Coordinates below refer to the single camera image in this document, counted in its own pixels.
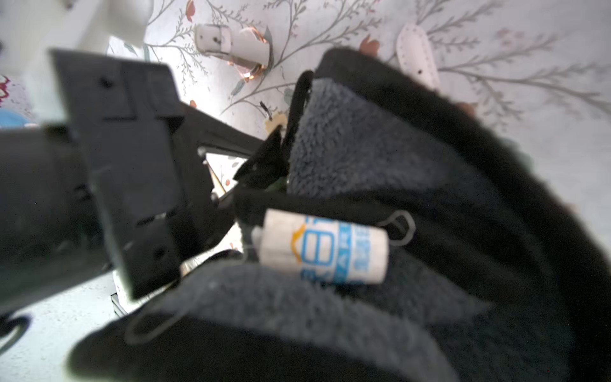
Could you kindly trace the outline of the green cleaning cloth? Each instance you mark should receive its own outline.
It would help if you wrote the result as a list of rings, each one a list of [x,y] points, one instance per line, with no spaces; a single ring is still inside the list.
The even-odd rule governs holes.
[[[219,254],[84,338],[83,381],[608,381],[610,269],[473,117],[328,51],[236,175]]]

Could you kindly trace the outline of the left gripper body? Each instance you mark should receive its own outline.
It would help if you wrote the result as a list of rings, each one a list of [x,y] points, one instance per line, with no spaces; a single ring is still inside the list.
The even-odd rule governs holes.
[[[54,49],[66,120],[1,133],[1,312],[106,272],[139,299],[232,227],[205,155],[261,140],[181,102],[165,65]]]

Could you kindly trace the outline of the rose gold small watch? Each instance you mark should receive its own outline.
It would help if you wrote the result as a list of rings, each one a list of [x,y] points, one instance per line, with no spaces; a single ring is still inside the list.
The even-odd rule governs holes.
[[[270,41],[255,27],[234,30],[227,25],[198,24],[194,29],[194,44],[202,55],[235,67],[245,82],[270,67]]]

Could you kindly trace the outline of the beige watch long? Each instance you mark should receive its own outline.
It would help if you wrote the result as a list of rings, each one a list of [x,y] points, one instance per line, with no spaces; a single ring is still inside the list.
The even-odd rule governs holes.
[[[279,131],[282,138],[286,136],[288,116],[284,112],[275,112],[264,120],[264,130],[268,135]]]

